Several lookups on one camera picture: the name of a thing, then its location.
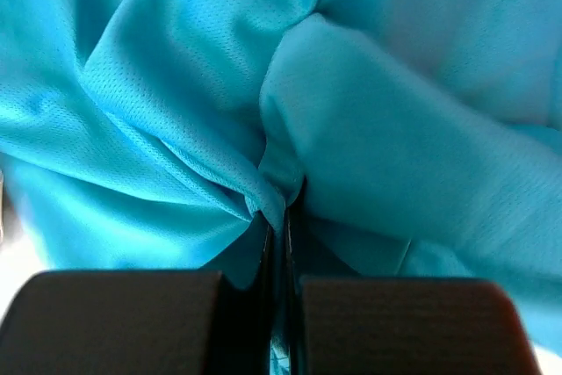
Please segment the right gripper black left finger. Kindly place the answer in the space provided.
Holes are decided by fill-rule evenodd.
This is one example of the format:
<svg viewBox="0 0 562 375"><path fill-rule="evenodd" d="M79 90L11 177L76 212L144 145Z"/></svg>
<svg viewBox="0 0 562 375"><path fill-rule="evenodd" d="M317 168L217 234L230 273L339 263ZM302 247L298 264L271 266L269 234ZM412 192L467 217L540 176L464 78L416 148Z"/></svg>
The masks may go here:
<svg viewBox="0 0 562 375"><path fill-rule="evenodd" d="M4 374L265 374L274 235L262 217L200 270L31 277L1 325Z"/></svg>

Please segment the teal t shirt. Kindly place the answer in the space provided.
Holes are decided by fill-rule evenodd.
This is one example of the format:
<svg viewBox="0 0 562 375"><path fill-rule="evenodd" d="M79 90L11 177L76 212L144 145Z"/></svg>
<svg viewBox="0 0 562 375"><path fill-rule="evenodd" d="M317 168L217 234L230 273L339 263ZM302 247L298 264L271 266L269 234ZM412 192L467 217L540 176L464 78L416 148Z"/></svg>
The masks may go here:
<svg viewBox="0 0 562 375"><path fill-rule="evenodd" d="M1 0L1 170L51 268L197 269L303 198L561 351L561 0Z"/></svg>

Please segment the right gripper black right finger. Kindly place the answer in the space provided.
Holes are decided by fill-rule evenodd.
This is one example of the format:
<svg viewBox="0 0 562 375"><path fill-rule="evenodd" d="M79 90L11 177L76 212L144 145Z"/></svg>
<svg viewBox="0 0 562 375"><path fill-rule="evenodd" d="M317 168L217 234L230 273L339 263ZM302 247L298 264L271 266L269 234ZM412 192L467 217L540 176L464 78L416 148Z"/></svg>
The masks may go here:
<svg viewBox="0 0 562 375"><path fill-rule="evenodd" d="M366 276L310 228L306 187L285 211L285 330L294 374L537 374L495 283Z"/></svg>

